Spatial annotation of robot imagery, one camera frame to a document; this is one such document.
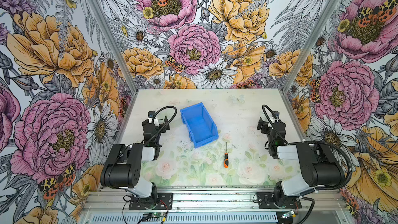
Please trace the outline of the orange black screwdriver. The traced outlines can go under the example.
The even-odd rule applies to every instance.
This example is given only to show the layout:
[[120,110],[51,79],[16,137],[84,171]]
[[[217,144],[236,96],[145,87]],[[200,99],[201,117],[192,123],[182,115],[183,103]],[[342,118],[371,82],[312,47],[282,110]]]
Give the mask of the orange black screwdriver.
[[226,143],[226,152],[224,153],[223,166],[225,168],[229,167],[229,154],[228,154],[228,143]]

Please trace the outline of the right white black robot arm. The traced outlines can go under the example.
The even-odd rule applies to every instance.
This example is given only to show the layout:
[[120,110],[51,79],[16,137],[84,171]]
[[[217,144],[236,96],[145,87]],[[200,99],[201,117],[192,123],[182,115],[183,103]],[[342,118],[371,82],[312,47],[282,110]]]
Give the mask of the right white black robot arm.
[[321,141],[287,143],[286,124],[277,118],[260,118],[257,129],[266,135],[265,148],[273,159],[296,161],[300,166],[297,175],[277,182],[272,193],[258,196],[260,204],[294,207],[300,197],[340,189],[350,180],[351,173],[343,171],[332,152],[337,146]]

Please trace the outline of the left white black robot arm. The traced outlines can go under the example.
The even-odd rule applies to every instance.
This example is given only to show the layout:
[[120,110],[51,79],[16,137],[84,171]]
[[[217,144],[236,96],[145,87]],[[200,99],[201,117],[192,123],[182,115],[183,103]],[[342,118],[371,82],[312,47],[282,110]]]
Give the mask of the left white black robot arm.
[[113,145],[100,175],[103,187],[123,189],[137,198],[157,201],[156,185],[141,177],[143,162],[158,159],[161,145],[160,136],[170,129],[168,118],[158,119],[156,112],[148,112],[143,121],[143,143]]

